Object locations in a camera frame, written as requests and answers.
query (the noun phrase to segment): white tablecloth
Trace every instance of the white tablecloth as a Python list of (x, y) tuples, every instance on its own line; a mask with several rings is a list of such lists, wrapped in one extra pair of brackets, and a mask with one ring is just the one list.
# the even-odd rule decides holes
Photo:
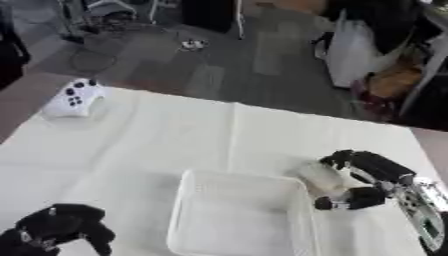
[[(370, 150), (439, 179), (407, 128), (108, 88), (87, 119), (37, 113), (0, 146), (0, 228), (54, 202), (107, 211), (114, 254), (173, 255), (165, 238), (186, 169), (285, 175), (338, 149)], [(315, 212), (322, 256), (422, 256), (393, 203)], [(95, 255), (85, 242), (61, 255)]]

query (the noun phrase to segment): white game controller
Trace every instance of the white game controller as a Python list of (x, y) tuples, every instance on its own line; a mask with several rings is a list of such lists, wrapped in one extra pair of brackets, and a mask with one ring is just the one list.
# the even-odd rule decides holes
[(87, 117), (95, 100), (104, 97), (104, 87), (96, 80), (79, 78), (64, 86), (42, 112), (48, 117)]

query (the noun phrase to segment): white plastic tray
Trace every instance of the white plastic tray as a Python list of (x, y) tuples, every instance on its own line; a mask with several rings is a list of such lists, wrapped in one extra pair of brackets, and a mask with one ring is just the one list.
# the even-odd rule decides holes
[(319, 256), (311, 205), (297, 179), (187, 171), (167, 244), (189, 256)]

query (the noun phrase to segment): robotic hand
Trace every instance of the robotic hand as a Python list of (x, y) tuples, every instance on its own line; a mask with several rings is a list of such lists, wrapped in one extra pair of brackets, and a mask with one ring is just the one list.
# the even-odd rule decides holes
[(443, 186), (366, 151), (337, 151), (320, 162), (336, 170), (348, 168), (353, 178), (371, 186), (348, 189), (339, 198), (318, 198), (315, 201), (317, 209), (356, 210), (384, 204), (386, 198), (395, 198), (419, 233), (427, 255), (448, 255), (448, 193)]
[(0, 235), (0, 254), (7, 256), (56, 256), (60, 244), (87, 240), (100, 256), (112, 252), (115, 234), (100, 221), (104, 211), (87, 205), (55, 204), (16, 223)]

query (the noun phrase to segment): floor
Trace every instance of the floor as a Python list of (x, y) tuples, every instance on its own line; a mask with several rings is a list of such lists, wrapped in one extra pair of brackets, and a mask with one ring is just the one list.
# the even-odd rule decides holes
[[(245, 2), (246, 38), (173, 23), (159, 12), (158, 27), (89, 36), (85, 46), (59, 39), (59, 21), (42, 0), (15, 0), (15, 22), (33, 60), (28, 72), (96, 76), (131, 88), (211, 100), (235, 101), (361, 119), (349, 94), (334, 89), (309, 41), (325, 20), (271, 3)], [(204, 39), (201, 53), (179, 50), (179, 41)]]

